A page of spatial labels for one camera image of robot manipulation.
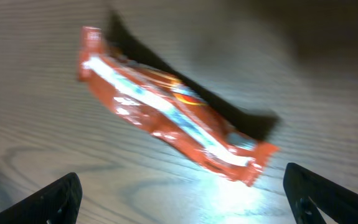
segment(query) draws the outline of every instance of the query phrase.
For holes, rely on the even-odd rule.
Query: wooden surface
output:
[[[206,172],[76,82],[80,27],[106,27],[111,7],[178,71],[239,107],[281,118],[270,138],[281,151],[253,187]],[[358,193],[358,40],[326,47],[358,26],[321,37],[327,24],[339,26],[329,16],[318,24],[319,14],[296,8],[275,20],[260,7],[0,0],[0,211],[68,172],[83,186],[77,223],[294,223],[282,187],[288,162]],[[315,52],[300,58],[304,49]]]

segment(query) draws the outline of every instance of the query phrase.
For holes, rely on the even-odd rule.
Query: shiny orange plastic wrapper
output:
[[[238,132],[174,75],[107,47],[100,29],[82,30],[78,79],[114,114],[229,180],[251,186],[278,148]]]

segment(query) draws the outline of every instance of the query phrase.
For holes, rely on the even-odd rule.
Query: candy wrapper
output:
[[[127,59],[84,27],[78,79],[114,114],[206,169],[251,186],[278,148],[238,132],[172,74]]]

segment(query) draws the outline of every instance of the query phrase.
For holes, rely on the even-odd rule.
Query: snack package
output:
[[[278,148],[238,132],[174,75],[128,60],[84,27],[78,79],[114,114],[206,169],[251,186]]]

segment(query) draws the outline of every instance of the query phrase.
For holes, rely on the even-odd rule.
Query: white stripe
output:
[[[193,122],[173,104],[120,75],[100,57],[91,56],[88,65],[97,75],[102,77],[102,79],[109,84],[115,86],[120,92],[160,111],[164,116],[176,123],[184,132],[201,144],[206,151],[229,164],[236,166],[246,166],[248,164],[248,161],[250,160],[249,157],[236,156],[229,152],[218,142],[218,140],[213,138],[207,131]]]

